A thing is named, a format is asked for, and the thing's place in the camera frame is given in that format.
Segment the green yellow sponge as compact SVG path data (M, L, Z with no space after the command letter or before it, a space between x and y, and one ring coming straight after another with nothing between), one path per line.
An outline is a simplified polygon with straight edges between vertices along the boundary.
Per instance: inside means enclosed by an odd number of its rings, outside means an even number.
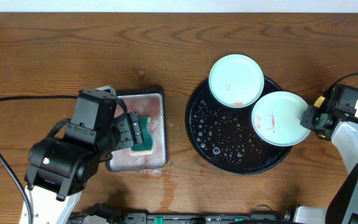
M136 144L131 148L131 151L134 153L146 153L152 150L153 148L153 139L148 129L149 126L149 118L148 117L140 117L139 118L139 127L142 131L144 140L141 144Z

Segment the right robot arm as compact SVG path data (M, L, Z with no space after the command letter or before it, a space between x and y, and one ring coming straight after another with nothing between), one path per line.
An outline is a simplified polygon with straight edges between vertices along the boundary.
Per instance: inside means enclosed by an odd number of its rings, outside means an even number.
M293 223L358 223L358 101L339 108L310 105L301 124L323 135L339 151L348 176L327 208L296 207Z

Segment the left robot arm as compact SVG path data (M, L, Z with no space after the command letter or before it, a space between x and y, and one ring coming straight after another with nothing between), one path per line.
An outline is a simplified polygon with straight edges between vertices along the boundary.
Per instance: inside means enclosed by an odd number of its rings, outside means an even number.
M58 131L65 130L62 138ZM113 152L142 144L136 112L106 88L81 90L71 120L56 125L29 152L25 192L31 223L66 223L87 181Z

